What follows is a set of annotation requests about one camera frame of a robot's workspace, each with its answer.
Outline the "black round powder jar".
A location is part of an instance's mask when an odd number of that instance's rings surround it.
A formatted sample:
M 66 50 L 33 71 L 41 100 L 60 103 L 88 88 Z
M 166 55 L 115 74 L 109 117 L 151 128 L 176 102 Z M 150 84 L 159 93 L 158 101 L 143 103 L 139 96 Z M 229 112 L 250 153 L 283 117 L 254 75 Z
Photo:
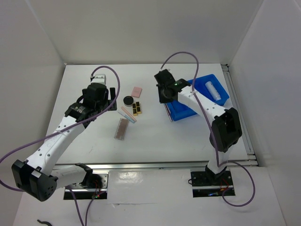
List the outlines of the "black round powder jar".
M 131 107 L 134 103 L 134 98 L 132 96 L 126 96 L 123 98 L 123 103 L 127 107 Z

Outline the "black gold lipstick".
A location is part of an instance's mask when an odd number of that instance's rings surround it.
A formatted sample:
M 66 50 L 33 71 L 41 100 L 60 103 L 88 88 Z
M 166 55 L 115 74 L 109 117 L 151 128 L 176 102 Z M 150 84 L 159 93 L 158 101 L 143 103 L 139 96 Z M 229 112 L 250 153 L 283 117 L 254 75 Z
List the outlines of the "black gold lipstick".
M 140 102 L 136 102 L 136 111 L 137 111 L 137 114 L 141 114 L 142 111 L 141 111 L 141 105 L 140 105 Z
M 132 112 L 133 112 L 133 116 L 137 116 L 138 115 L 136 103 L 132 104 Z

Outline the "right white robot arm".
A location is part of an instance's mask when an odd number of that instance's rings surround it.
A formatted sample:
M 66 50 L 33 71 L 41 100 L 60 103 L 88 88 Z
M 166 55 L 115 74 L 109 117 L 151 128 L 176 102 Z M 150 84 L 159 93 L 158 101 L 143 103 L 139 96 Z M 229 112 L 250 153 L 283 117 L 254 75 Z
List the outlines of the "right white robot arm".
M 204 116 L 209 126 L 209 141 L 214 148 L 214 154 L 205 167 L 205 179 L 211 185 L 217 184 L 226 170 L 233 146 L 242 136 L 237 110 L 216 104 L 184 79 L 175 80 L 167 69 L 159 71 L 154 78 L 160 103 L 178 101 Z

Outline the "aluminium rail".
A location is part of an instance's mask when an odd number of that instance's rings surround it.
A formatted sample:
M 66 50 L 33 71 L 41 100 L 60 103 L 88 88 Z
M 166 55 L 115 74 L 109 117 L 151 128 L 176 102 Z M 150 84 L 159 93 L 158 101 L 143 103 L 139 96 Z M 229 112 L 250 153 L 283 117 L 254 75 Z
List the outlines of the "aluminium rail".
M 206 161 L 87 164 L 94 170 L 202 168 Z
M 238 114 L 239 114 L 240 124 L 241 124 L 241 128 L 242 128 L 242 139 L 243 139 L 243 143 L 244 143 L 244 146 L 246 149 L 246 154 L 247 154 L 247 160 L 245 160 L 244 165 L 249 166 L 249 167 L 252 167 L 252 166 L 257 167 L 257 166 L 259 166 L 257 157 L 254 153 L 253 145 L 252 145 L 248 130 L 246 128 L 246 123 L 244 121 L 242 111 L 240 109 L 238 97 L 237 97 L 237 94 L 235 91 L 234 83 L 231 78 L 229 66 L 221 65 L 221 68 L 222 68 L 222 72 L 223 72 L 223 75 L 225 78 L 225 82 L 227 84 L 227 88 L 228 88 L 228 92 L 229 92 L 229 95 L 230 95 L 230 98 L 232 101 L 232 105 L 238 111 Z

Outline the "aluminium rail front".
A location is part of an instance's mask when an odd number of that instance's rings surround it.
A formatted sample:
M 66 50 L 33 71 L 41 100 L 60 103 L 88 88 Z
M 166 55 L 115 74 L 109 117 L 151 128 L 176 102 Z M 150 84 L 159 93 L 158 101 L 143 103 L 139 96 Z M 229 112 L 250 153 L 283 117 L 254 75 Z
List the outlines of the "aluminium rail front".
M 94 170 L 202 168 L 206 161 L 87 164 Z

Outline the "aluminium rail right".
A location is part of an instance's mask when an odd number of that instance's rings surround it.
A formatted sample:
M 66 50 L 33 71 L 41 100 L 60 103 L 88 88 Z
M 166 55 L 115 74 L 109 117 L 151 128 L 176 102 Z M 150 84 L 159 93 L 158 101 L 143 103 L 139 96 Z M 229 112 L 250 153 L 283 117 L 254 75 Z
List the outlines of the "aluminium rail right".
M 221 65 L 221 68 L 222 68 L 222 72 L 223 72 L 223 75 L 225 78 L 225 82 L 227 84 L 227 88 L 228 88 L 228 92 L 229 92 L 229 95 L 230 95 L 230 98 L 232 101 L 232 105 L 238 111 L 238 114 L 239 114 L 240 124 L 241 124 L 241 128 L 242 128 L 242 139 L 243 139 L 243 143 L 244 143 L 244 146 L 246 149 L 246 154 L 247 154 L 247 160 L 245 160 L 244 165 L 249 166 L 249 167 L 252 167 L 252 166 L 257 167 L 257 166 L 259 166 L 257 157 L 254 153 L 253 145 L 252 145 L 248 130 L 246 128 L 246 123 L 244 121 L 242 111 L 240 109 L 238 97 L 237 97 L 237 94 L 235 91 L 234 83 L 231 78 L 229 66 Z

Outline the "black hook bottom left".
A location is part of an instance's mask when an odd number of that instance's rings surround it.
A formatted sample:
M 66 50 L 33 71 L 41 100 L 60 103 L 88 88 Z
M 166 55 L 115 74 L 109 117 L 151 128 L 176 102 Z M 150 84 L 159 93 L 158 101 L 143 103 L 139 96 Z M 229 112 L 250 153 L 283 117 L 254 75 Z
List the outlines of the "black hook bottom left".
M 52 226 L 52 224 L 47 221 L 41 221 L 41 220 L 37 219 L 37 222 L 39 222 L 40 224 L 46 225 L 46 226 Z

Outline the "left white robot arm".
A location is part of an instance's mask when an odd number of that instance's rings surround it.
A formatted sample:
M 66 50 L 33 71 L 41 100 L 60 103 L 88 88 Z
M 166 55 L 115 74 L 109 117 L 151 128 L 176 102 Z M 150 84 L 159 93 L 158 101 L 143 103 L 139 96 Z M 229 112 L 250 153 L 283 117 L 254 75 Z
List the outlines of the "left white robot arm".
M 90 85 L 82 90 L 82 96 L 69 106 L 53 136 L 26 160 L 12 165 L 15 183 L 19 189 L 41 202 L 46 201 L 56 189 L 78 184 L 83 188 L 99 187 L 101 177 L 83 163 L 65 169 L 54 169 L 59 158 L 89 124 L 94 116 L 108 108 L 117 109 L 113 102 L 115 88 L 106 87 L 105 74 L 92 76 Z

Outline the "pink slim makeup tube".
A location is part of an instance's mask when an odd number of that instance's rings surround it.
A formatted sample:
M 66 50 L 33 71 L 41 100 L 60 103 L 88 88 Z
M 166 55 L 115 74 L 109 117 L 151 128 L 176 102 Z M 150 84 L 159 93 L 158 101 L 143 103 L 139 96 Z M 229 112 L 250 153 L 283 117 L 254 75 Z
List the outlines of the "pink slim makeup tube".
M 135 117 L 124 107 L 121 107 L 122 111 L 124 111 L 124 113 L 129 116 L 130 118 L 132 118 L 133 120 L 135 120 Z

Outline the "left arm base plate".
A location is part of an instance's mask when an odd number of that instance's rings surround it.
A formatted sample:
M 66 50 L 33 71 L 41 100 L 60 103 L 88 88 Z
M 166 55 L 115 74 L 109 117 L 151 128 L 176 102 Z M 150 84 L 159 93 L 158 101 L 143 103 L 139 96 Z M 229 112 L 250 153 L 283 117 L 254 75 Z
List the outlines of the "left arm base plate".
M 92 198 L 96 198 L 97 200 L 107 199 L 109 172 L 96 171 L 96 174 L 99 175 L 99 178 L 88 186 L 80 184 L 70 185 L 77 200 L 92 200 Z

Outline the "white lotion bottle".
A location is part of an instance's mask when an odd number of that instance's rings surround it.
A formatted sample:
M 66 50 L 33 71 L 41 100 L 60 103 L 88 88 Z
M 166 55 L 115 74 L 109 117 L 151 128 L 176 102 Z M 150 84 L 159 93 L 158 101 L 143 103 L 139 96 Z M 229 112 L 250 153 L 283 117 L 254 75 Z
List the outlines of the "white lotion bottle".
M 214 87 L 214 85 L 212 84 L 211 81 L 208 81 L 208 82 L 205 84 L 205 86 L 206 86 L 206 88 L 208 89 L 209 93 L 211 94 L 212 98 L 213 98 L 215 101 L 221 100 L 220 94 L 218 93 L 218 91 L 216 90 L 216 88 Z

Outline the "white blue makeup pen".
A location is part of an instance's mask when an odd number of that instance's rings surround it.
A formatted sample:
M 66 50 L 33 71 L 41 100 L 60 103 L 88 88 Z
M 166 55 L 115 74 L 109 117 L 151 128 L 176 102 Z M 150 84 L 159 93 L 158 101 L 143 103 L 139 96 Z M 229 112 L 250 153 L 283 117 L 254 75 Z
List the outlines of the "white blue makeup pen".
M 118 113 L 119 113 L 121 116 L 123 116 L 124 118 L 126 118 L 127 120 L 129 120 L 130 122 L 132 122 L 132 123 L 135 123 L 135 122 L 136 122 L 134 119 L 132 119 L 131 117 L 129 117 L 127 114 L 122 113 L 122 112 L 120 112 L 120 111 L 118 111 Z

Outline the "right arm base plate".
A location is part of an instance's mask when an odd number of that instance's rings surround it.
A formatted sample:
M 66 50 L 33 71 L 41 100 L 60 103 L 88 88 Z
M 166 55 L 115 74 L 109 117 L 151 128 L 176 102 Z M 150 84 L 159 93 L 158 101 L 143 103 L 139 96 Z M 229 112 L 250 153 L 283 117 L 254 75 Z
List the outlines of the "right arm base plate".
M 200 197 L 218 197 L 235 196 L 235 189 L 233 186 L 232 175 L 229 170 L 216 181 L 210 181 L 204 171 L 192 171 L 190 173 L 191 179 L 188 183 L 192 186 L 193 198 Z

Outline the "brown eyeshadow palette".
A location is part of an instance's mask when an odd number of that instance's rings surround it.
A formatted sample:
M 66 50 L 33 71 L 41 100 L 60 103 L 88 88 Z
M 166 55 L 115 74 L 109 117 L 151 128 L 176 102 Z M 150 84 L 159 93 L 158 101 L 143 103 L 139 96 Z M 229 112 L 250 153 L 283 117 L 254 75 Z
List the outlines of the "brown eyeshadow palette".
M 120 118 L 117 129 L 116 129 L 116 133 L 114 136 L 114 138 L 116 140 L 124 140 L 128 124 L 129 124 L 128 119 Z

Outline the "red lip gloss tube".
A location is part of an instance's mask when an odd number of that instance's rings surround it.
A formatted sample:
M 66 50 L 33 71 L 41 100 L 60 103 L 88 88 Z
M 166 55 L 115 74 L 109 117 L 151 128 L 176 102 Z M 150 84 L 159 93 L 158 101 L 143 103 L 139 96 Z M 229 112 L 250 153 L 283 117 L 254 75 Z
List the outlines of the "red lip gloss tube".
M 169 117 L 169 120 L 170 120 L 171 122 L 173 122 L 173 119 L 172 119 L 172 117 L 171 117 L 171 114 L 170 114 L 170 111 L 169 111 L 168 106 L 167 106 L 166 104 L 163 104 L 163 106 L 164 106 L 164 108 L 165 108 L 165 110 L 166 110 L 166 113 L 167 113 L 167 115 L 168 115 L 168 117 Z

